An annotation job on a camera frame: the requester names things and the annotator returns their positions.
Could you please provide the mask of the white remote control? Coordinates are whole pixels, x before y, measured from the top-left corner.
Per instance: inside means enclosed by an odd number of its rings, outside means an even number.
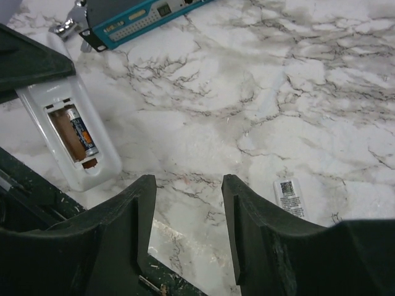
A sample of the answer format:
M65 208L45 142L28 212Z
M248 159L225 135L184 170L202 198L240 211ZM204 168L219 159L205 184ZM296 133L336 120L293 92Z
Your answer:
M16 90L73 190L87 191L122 170L121 159L79 74ZM87 157L65 114L76 107L99 153Z

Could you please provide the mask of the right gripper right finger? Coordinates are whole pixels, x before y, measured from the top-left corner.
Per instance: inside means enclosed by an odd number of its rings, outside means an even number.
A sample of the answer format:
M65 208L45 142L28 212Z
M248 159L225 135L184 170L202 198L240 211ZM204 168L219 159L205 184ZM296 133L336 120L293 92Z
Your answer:
M236 175L222 183L236 284L243 295L393 295L394 221L326 228L256 194Z

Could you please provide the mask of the white battery cover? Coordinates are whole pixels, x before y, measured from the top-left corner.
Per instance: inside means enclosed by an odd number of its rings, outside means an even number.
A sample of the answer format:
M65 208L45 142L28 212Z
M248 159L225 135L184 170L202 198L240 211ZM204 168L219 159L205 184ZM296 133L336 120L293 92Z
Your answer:
M296 178L278 179L273 182L276 204L284 211L308 221L306 205L299 181Z

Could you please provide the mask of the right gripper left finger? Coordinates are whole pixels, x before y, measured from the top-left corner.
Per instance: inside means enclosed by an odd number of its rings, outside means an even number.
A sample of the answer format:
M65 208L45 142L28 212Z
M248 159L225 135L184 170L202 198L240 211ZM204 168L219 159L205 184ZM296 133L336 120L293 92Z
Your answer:
M2 195L2 295L149 295L148 257L156 179L144 175L67 220Z

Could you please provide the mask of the small grey battery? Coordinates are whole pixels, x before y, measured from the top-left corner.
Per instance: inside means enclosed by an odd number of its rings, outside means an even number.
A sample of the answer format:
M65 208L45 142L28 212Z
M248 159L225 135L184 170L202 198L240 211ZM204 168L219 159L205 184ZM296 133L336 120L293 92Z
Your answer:
M92 137L88 132L88 129L77 108L69 105L65 110L65 114L68 117L70 123L72 124L73 130L75 131L79 141L81 142L85 150L86 156L91 157L98 154L98 148L92 140Z

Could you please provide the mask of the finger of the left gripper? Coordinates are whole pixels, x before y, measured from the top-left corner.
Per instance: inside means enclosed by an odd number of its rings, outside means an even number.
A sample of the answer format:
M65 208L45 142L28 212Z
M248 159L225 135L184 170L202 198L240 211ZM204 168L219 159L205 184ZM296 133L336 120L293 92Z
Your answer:
M18 98L17 89L76 74L70 58L1 25L1 103Z

